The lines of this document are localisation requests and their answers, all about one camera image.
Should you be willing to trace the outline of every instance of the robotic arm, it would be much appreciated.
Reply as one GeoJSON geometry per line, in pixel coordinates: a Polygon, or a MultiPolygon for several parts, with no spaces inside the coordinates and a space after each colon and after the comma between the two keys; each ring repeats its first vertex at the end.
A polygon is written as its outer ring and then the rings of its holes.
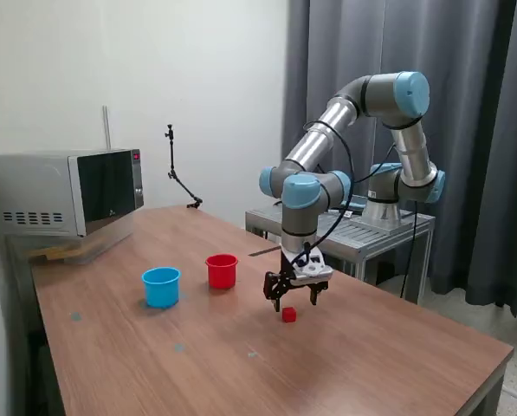
{"type": "Polygon", "coordinates": [[[281,271],[266,274],[264,295],[280,309],[280,299],[291,289],[308,286],[310,301],[327,289],[333,269],[326,265],[316,240],[318,216],[340,207],[352,197],[351,181],[341,171],[312,173],[358,117],[379,117],[391,130],[400,164],[381,166],[370,180],[363,217],[373,223],[400,221],[399,195],[435,202],[443,188],[444,172],[430,162],[420,120],[430,103],[429,84],[419,72],[369,75],[343,87],[328,103],[291,153],[277,167],[260,175],[263,193],[281,198],[281,271]],[[387,216],[388,211],[394,215],[387,216]]]}

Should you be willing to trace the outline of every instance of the red block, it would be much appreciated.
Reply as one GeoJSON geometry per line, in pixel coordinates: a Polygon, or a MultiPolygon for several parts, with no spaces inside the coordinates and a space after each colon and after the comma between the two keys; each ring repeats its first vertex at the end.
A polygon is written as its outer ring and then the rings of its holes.
{"type": "Polygon", "coordinates": [[[284,322],[295,322],[296,321],[296,309],[293,307],[283,308],[281,310],[281,319],[284,322]]]}

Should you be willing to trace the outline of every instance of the tiled floor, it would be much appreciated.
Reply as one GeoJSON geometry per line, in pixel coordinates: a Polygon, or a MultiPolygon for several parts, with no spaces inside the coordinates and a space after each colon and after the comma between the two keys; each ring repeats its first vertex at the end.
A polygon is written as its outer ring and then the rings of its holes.
{"type": "MultiPolygon", "coordinates": [[[[397,293],[400,291],[401,282],[402,277],[395,277],[380,287],[397,293]]],[[[508,363],[504,384],[517,391],[517,318],[512,316],[508,306],[504,308],[494,305],[472,306],[464,301],[464,296],[465,292],[461,289],[439,296],[427,288],[423,306],[514,346],[514,357],[508,363]]],[[[497,414],[517,416],[517,399],[502,393],[497,414]]]]}

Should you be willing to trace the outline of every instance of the microwave door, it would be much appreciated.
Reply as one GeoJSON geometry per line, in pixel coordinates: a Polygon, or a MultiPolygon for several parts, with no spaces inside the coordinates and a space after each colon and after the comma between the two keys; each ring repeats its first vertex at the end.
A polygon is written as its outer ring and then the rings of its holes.
{"type": "Polygon", "coordinates": [[[135,210],[131,152],[77,159],[87,234],[135,210]]]}

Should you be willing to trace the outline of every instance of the microwave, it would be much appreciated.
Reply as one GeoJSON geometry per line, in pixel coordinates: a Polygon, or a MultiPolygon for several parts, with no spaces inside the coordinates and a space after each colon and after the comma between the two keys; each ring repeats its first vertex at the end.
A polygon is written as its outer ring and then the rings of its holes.
{"type": "Polygon", "coordinates": [[[144,204],[139,149],[0,154],[0,233],[85,237],[144,204]]]}

